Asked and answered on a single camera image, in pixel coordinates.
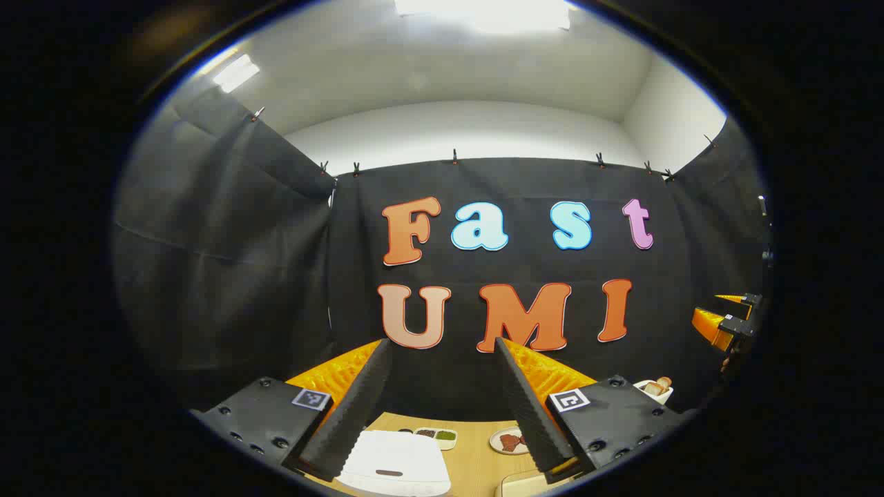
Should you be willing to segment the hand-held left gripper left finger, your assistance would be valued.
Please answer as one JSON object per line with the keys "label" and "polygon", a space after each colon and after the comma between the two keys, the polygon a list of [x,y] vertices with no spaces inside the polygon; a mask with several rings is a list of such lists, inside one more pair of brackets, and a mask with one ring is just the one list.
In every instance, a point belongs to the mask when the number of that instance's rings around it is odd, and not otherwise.
{"label": "hand-held left gripper left finger", "polygon": [[261,377],[191,414],[270,467],[324,481],[340,475],[392,370],[391,340],[370,342],[288,381]]}

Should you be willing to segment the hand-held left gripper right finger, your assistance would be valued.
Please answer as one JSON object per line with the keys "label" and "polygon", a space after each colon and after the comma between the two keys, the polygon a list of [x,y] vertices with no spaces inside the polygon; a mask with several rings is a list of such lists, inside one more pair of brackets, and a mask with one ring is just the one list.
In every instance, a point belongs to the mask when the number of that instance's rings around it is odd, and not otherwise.
{"label": "hand-held left gripper right finger", "polygon": [[620,375],[594,380],[530,347],[495,340],[502,392],[549,483],[618,465],[693,418]]}

